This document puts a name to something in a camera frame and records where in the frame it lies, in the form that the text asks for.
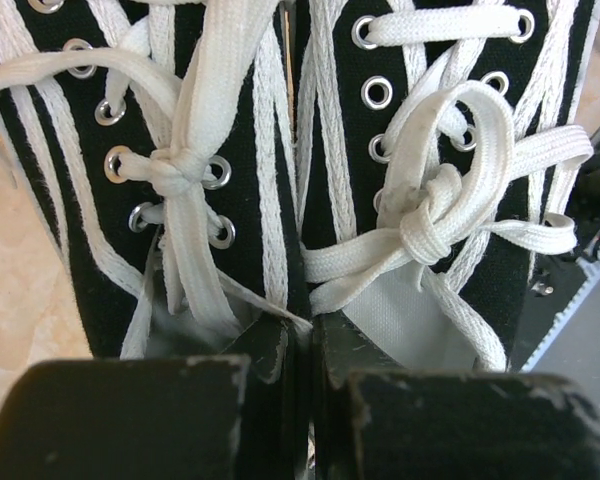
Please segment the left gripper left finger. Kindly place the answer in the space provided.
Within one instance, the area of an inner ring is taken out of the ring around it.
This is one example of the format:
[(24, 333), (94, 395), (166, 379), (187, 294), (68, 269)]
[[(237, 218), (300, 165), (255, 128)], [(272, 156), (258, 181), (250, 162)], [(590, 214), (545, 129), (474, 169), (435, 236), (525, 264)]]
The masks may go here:
[(305, 350), (266, 316), (223, 353), (47, 361), (0, 409), (0, 479), (296, 479)]

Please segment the black white sneaker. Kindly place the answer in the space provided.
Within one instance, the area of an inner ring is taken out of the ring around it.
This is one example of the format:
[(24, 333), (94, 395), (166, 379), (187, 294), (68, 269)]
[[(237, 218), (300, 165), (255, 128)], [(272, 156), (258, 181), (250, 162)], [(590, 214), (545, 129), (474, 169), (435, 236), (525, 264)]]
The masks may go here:
[(298, 188), (312, 315), (409, 368), (510, 366), (593, 148), (598, 1), (303, 1)]
[(0, 1), (0, 161), (95, 356), (308, 329), (283, 20), (279, 1)]

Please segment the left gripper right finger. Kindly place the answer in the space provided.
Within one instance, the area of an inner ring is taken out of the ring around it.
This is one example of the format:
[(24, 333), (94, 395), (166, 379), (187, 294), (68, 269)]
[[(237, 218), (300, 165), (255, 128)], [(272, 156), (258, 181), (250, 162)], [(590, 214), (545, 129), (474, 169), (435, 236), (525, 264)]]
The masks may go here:
[(600, 479), (600, 416), (566, 378), (408, 370), (342, 313), (313, 353), (319, 479)]

